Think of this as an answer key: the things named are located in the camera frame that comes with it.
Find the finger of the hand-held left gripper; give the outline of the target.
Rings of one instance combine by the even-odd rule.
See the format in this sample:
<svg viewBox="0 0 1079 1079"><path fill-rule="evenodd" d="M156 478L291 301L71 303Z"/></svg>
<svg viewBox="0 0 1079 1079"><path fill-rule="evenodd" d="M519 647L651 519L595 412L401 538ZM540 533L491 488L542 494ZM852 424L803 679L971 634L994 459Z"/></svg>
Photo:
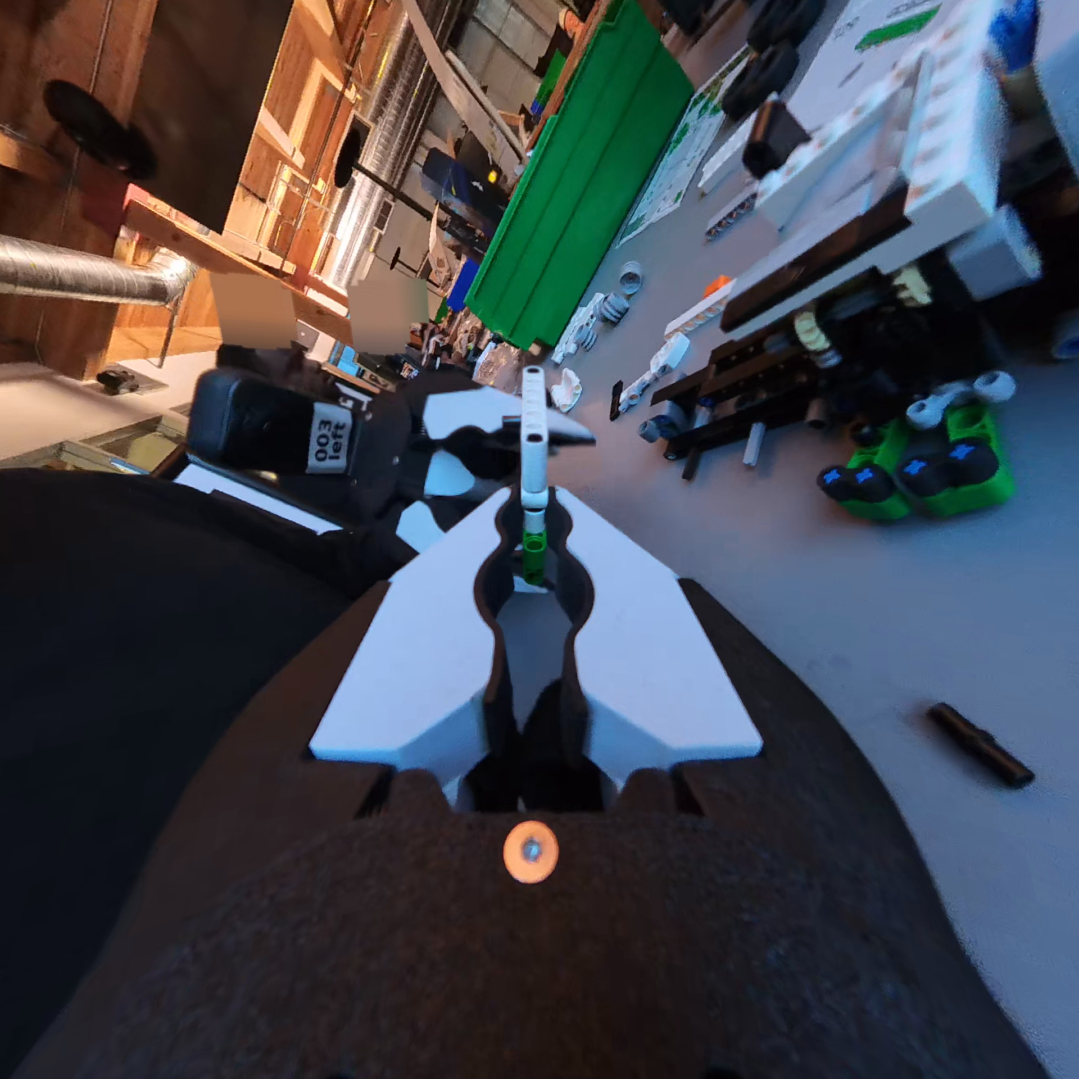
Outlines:
<svg viewBox="0 0 1079 1079"><path fill-rule="evenodd" d="M548 408L549 449L593 447L592 431ZM433 394L422 413L422 431L437 448L463 461L520 460L521 395L491 386Z"/></svg>

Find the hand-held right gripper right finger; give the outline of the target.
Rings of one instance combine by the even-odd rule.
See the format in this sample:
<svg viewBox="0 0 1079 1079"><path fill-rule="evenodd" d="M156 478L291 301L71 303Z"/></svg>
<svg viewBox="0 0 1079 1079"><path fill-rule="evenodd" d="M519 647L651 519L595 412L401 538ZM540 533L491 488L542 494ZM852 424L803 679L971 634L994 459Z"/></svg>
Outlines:
<svg viewBox="0 0 1079 1079"><path fill-rule="evenodd" d="M552 503L591 585L573 640L586 759L622 790L642 769L759 756L763 737L678 574L565 489Z"/></svg>

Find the person's left forearm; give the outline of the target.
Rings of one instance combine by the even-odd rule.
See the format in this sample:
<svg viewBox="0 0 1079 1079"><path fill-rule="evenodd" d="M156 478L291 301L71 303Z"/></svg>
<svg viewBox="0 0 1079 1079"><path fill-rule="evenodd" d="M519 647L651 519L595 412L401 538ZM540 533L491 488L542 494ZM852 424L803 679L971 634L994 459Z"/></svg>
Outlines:
<svg viewBox="0 0 1079 1079"><path fill-rule="evenodd" d="M2 472L2 928L78 921L90 839L169 788L252 695L414 556L150 477Z"/></svg>

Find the white lego connector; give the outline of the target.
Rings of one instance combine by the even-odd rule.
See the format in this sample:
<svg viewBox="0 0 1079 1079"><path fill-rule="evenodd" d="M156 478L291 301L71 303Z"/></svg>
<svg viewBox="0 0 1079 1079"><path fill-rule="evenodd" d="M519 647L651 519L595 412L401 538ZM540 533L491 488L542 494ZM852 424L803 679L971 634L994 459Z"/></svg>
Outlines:
<svg viewBox="0 0 1079 1079"><path fill-rule="evenodd" d="M656 383L675 371L687 354L689 344L688 336L683 332L677 332L668 338L663 347L651 358L647 369L619 392L615 415L636 408L653 391Z"/></svg>

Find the white lego beam orange pin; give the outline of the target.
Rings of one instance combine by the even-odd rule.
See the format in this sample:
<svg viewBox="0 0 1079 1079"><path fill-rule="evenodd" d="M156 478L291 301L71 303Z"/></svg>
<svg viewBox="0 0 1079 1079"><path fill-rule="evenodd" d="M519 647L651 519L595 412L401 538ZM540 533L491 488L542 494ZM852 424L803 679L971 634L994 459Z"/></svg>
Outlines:
<svg viewBox="0 0 1079 1079"><path fill-rule="evenodd" d="M689 333L701 325L721 316L726 308L735 279L721 275L707 286L704 297L686 312L677 316L667 325L665 339L678 333Z"/></svg>

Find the green lego piece black pins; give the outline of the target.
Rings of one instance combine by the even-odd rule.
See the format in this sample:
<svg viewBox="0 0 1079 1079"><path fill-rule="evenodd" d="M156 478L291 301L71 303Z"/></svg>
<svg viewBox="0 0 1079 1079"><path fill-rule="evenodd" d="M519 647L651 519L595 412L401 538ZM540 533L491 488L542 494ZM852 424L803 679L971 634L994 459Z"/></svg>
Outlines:
<svg viewBox="0 0 1079 1079"><path fill-rule="evenodd" d="M897 466L897 482L925 513L951 518L1012 497L1015 482L989 406L951 406L943 438L928 451L910 452Z"/></svg>
<svg viewBox="0 0 1079 1079"><path fill-rule="evenodd" d="M845 465L831 465L817 476L817 487L851 516L896 521L910 514L910 501L894 474L909 448L910 427L894 419L883 425L872 445L861 445Z"/></svg>

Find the white lego beam dark holes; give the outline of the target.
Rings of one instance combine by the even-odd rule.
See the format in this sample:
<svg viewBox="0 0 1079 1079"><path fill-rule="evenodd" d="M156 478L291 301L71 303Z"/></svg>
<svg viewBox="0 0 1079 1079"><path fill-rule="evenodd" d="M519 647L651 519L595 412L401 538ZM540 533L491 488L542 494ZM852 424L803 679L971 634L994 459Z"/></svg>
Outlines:
<svg viewBox="0 0 1079 1079"><path fill-rule="evenodd" d="M711 243L718 240L721 235L733 230L740 221L752 216L757 202L759 188L755 185L745 192L740 192L708 222L705 241Z"/></svg>

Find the long white lego beam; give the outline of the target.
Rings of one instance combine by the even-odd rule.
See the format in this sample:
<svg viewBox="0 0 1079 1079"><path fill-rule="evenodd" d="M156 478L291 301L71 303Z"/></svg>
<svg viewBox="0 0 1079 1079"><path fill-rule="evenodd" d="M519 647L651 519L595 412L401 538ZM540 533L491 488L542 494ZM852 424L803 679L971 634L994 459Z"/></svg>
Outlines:
<svg viewBox="0 0 1079 1079"><path fill-rule="evenodd" d="M697 183L698 191L702 196L707 196L715 190L719 185L729 181L730 177L736 177L745 173L742 158L746 145L754 123L755 115L749 115L733 133L721 144L713 155L704 163L700 177Z"/></svg>

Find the light grey lego connector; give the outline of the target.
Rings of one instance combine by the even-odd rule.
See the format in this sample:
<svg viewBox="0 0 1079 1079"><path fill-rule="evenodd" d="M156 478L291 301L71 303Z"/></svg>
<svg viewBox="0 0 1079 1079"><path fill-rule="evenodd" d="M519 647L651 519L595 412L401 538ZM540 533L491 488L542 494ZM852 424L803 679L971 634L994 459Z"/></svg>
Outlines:
<svg viewBox="0 0 1079 1079"><path fill-rule="evenodd" d="M973 379L942 383L928 396L909 406L906 422L911 429L929 431L944 421L951 407L972 402L995 406L1012 399L1016 391L1014 377L1003 370L991 370Z"/></svg>

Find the lego truck model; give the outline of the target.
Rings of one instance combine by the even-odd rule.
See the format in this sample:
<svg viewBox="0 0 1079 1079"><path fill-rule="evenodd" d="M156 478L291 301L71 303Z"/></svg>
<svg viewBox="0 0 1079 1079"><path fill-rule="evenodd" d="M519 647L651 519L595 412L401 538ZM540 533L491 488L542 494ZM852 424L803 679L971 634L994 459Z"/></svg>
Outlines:
<svg viewBox="0 0 1079 1079"><path fill-rule="evenodd" d="M639 433L666 460L755 422L839 423L872 445L937 385L992 370L981 308L1044 273L1003 201L1032 180L1008 148L998 21L999 53L951 78L921 54L816 129L784 103L761 106L746 145L761 174L752 217L778 243L735 278L704 369L653 396Z"/></svg>

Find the black lego tire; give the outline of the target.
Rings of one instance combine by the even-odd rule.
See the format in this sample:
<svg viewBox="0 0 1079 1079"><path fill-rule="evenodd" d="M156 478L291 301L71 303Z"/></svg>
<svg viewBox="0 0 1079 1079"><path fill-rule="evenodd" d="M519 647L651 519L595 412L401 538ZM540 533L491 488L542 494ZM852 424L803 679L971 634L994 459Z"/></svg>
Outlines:
<svg viewBox="0 0 1079 1079"><path fill-rule="evenodd" d="M766 1L747 35L748 47L759 55L787 43L798 46L827 9L825 1Z"/></svg>
<svg viewBox="0 0 1079 1079"><path fill-rule="evenodd" d="M782 41L753 55L735 76L721 105L724 115L737 123L759 109L771 94L779 94L800 67L800 50Z"/></svg>

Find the green plastic bin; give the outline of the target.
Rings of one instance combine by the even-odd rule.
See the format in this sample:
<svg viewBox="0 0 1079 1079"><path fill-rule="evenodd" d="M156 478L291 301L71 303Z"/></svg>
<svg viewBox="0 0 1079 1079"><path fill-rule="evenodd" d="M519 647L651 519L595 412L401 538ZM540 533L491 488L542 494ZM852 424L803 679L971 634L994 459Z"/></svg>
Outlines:
<svg viewBox="0 0 1079 1079"><path fill-rule="evenodd" d="M639 3L611 2L467 293L488 329L559 341L692 94Z"/></svg>

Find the large black panel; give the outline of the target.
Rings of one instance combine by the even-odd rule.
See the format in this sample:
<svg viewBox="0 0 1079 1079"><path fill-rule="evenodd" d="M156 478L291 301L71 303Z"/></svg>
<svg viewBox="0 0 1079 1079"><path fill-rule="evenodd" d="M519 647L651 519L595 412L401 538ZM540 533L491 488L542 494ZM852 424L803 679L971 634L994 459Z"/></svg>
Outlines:
<svg viewBox="0 0 1079 1079"><path fill-rule="evenodd" d="M291 1L161 1L129 125L152 151L136 185L173 209L224 228Z"/></svg>

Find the green printed sticker sheet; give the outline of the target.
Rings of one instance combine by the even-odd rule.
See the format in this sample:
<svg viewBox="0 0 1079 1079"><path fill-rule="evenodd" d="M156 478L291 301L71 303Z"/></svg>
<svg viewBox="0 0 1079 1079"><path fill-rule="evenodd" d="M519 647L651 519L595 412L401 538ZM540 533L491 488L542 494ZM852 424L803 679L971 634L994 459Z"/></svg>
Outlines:
<svg viewBox="0 0 1079 1079"><path fill-rule="evenodd" d="M628 211L613 248L622 247L681 205L725 121L722 98L750 55L750 47L740 47L701 88L694 92L648 181Z"/></svg>

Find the silver air duct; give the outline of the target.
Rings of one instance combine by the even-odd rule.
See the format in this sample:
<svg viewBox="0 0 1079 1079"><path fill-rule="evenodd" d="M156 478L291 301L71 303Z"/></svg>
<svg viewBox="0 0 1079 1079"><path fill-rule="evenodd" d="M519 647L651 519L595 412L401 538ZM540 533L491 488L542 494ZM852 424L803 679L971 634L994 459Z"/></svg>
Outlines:
<svg viewBox="0 0 1079 1079"><path fill-rule="evenodd" d="M1 293L100 303L165 306L196 279L199 267L159 250L146 267L1 236Z"/></svg>

